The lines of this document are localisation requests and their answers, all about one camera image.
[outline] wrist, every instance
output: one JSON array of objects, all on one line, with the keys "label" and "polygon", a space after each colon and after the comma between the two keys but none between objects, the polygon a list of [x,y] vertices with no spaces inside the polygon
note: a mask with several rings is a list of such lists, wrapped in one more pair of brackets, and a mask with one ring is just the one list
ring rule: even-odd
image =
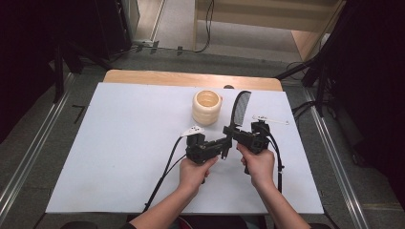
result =
[{"label": "wrist", "polygon": [[273,180],[265,180],[265,181],[260,181],[260,182],[255,182],[255,188],[259,193],[268,193],[268,192],[274,192],[277,191],[277,187],[274,184]]},{"label": "wrist", "polygon": [[198,192],[199,189],[191,187],[191,186],[187,186],[187,185],[179,185],[177,187],[177,189],[175,190],[175,192],[178,192],[182,195],[184,195],[185,197],[194,197]]}]

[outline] forearm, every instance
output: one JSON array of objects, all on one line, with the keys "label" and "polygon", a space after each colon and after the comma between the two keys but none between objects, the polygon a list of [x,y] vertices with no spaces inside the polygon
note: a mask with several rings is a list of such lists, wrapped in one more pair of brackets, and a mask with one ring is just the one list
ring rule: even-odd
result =
[{"label": "forearm", "polygon": [[310,228],[272,184],[256,188],[277,228]]},{"label": "forearm", "polygon": [[193,197],[192,192],[178,188],[156,206],[133,219],[130,223],[138,229],[168,228]]}]

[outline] metal rail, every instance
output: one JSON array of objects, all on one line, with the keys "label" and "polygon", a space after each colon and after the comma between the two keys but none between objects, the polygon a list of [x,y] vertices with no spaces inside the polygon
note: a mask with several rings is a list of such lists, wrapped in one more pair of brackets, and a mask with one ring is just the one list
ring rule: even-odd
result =
[{"label": "metal rail", "polygon": [[[313,94],[306,88],[304,89],[304,94],[307,101],[315,100]],[[331,167],[333,168],[334,174],[336,175],[343,198],[345,199],[346,205],[352,216],[354,226],[357,229],[368,229],[370,228],[369,223],[366,220],[360,202],[357,199],[357,195],[352,188],[351,182],[348,175],[346,174],[339,154],[334,147],[333,141],[327,128],[327,124],[325,123],[324,118],[317,113],[316,108],[312,107],[311,112],[313,119],[315,120],[316,127],[318,128],[319,134],[321,135],[322,141],[325,145],[325,149],[330,159]]]},{"label": "metal rail", "polygon": [[17,195],[21,190],[21,187],[23,186],[25,180],[27,179],[27,176],[29,175],[31,168],[35,163],[36,158],[39,156],[42,146],[47,140],[54,123],[59,117],[59,114],[62,111],[63,106],[65,105],[66,100],[69,97],[70,89],[74,83],[75,83],[75,76],[72,73],[69,73],[65,80],[65,93],[62,95],[58,103],[52,105],[50,111],[48,112],[47,117],[45,118],[38,132],[36,133],[36,136],[33,139],[30,148],[25,153],[23,159],[18,165],[18,168],[15,170],[11,180],[6,186],[6,189],[1,194],[0,226],[6,219],[7,213],[9,212],[10,208],[12,207],[12,204],[17,198]]}]

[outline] black tape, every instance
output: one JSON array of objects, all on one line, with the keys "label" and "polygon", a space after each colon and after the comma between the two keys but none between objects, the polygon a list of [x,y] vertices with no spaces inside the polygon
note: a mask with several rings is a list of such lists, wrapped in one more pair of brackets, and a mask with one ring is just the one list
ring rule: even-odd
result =
[{"label": "black tape", "polygon": [[86,110],[86,106],[78,106],[78,105],[72,105],[73,108],[81,108],[80,113],[77,115],[77,118],[74,122],[74,124],[76,124],[78,122],[78,120],[81,118],[81,116],[84,113],[84,110]]},{"label": "black tape", "polygon": [[156,50],[158,49],[158,45],[159,45],[159,41],[155,41],[155,42],[153,43],[153,48],[152,48],[152,50],[151,50],[151,54],[155,54],[155,53],[156,53]]},{"label": "black tape", "polygon": [[178,56],[182,54],[182,46],[178,46]]}]

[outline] black curtain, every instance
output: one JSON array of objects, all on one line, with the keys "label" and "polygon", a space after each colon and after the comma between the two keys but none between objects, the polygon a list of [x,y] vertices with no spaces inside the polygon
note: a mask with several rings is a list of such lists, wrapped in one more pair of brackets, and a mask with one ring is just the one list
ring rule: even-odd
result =
[{"label": "black curtain", "polygon": [[387,176],[405,208],[405,5],[348,4],[357,10],[325,60],[331,91],[364,137],[354,150]]},{"label": "black curtain", "polygon": [[41,11],[38,1],[0,5],[0,143],[54,83],[53,41]]}]

